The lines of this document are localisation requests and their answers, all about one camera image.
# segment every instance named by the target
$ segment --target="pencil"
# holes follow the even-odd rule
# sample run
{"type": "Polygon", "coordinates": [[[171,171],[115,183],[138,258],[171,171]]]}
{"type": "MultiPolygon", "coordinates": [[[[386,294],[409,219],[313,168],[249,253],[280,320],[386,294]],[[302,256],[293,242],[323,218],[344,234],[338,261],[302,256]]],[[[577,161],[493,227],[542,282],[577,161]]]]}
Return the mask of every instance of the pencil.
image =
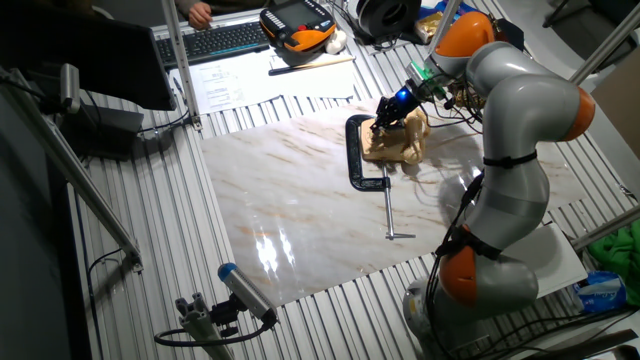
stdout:
{"type": "Polygon", "coordinates": [[[339,64],[339,63],[343,63],[343,62],[347,62],[347,61],[353,61],[354,59],[355,58],[353,56],[345,56],[345,57],[341,57],[339,59],[332,59],[332,60],[323,61],[323,62],[317,62],[317,63],[311,63],[311,64],[303,64],[303,65],[286,67],[286,68],[279,68],[279,69],[271,69],[271,70],[269,70],[269,76],[288,74],[288,73],[291,73],[291,72],[294,72],[294,71],[298,71],[298,70],[315,69],[315,68],[318,68],[318,67],[321,67],[321,66],[325,66],[325,65],[333,65],[333,64],[339,64]]]}

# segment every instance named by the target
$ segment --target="robotic arm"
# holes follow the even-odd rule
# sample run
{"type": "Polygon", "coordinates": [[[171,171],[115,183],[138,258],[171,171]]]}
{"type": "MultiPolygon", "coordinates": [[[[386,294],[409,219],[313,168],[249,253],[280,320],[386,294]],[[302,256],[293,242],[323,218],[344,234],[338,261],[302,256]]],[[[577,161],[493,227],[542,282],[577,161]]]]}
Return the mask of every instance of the robotic arm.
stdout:
{"type": "Polygon", "coordinates": [[[496,42],[491,21],[468,13],[435,52],[407,68],[410,79],[380,101],[372,130],[402,126],[420,103],[435,101],[461,76],[486,98],[483,116],[484,180],[466,222],[439,249],[439,286],[427,298],[425,279],[404,299],[405,318],[420,338],[438,329],[457,331],[484,318],[520,310],[535,301],[535,274],[500,253],[533,231],[546,211],[549,181],[536,160],[539,141],[568,141],[589,127],[595,103],[584,90],[547,70],[508,43],[496,42]],[[427,319],[424,304],[433,301],[427,319]]]}

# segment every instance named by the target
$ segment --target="orange controller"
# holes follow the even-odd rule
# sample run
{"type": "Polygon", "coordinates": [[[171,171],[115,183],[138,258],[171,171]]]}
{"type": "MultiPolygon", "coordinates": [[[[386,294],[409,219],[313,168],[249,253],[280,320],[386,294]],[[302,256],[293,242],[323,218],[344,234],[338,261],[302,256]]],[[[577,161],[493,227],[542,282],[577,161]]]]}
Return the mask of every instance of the orange controller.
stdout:
{"type": "Polygon", "coordinates": [[[295,52],[321,48],[336,29],[331,14],[311,0],[293,0],[264,9],[260,25],[274,46],[295,52]]]}

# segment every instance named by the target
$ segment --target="white paper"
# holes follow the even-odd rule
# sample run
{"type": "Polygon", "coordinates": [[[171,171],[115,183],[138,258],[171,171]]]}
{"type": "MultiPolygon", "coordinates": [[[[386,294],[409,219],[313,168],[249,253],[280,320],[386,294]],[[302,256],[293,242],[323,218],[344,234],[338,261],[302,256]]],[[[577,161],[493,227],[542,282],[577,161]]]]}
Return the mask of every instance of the white paper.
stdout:
{"type": "Polygon", "coordinates": [[[280,95],[269,82],[269,55],[251,53],[189,67],[200,114],[257,104],[280,95]]]}
{"type": "Polygon", "coordinates": [[[536,229],[503,254],[533,270],[538,278],[538,298],[587,278],[580,258],[556,224],[536,229]]]}
{"type": "MultiPolygon", "coordinates": [[[[346,55],[322,54],[310,63],[325,62],[346,55]]],[[[277,55],[271,56],[271,69],[288,65],[277,55]]],[[[298,70],[288,74],[271,76],[277,82],[282,95],[346,99],[354,95],[353,61],[325,65],[315,69],[298,70]]]]}
{"type": "MultiPolygon", "coordinates": [[[[313,62],[344,56],[323,54],[313,62]]],[[[286,66],[273,50],[190,66],[198,112],[209,114],[230,110],[264,102],[280,95],[336,99],[346,99],[354,95],[352,61],[269,76],[269,70],[286,66]]],[[[180,94],[173,78],[178,80],[182,87],[177,69],[169,73],[169,83],[174,93],[180,94]]]]}

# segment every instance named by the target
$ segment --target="marble slab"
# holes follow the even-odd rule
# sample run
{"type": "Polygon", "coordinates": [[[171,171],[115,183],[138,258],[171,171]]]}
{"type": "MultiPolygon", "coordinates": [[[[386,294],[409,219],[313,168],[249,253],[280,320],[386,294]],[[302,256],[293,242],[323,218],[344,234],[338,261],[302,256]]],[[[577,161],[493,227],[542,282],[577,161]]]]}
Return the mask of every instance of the marble slab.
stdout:
{"type": "MultiPolygon", "coordinates": [[[[351,187],[344,137],[345,121],[374,114],[377,103],[202,141],[235,261],[274,304],[432,252],[464,185],[482,168],[481,135],[466,124],[434,128],[424,161],[395,165],[390,174],[396,232],[416,238],[385,239],[384,195],[351,187]]],[[[555,145],[539,144],[538,158],[550,179],[550,209],[585,197],[555,145]]],[[[364,163],[364,174],[380,177],[381,170],[364,163]]]]}

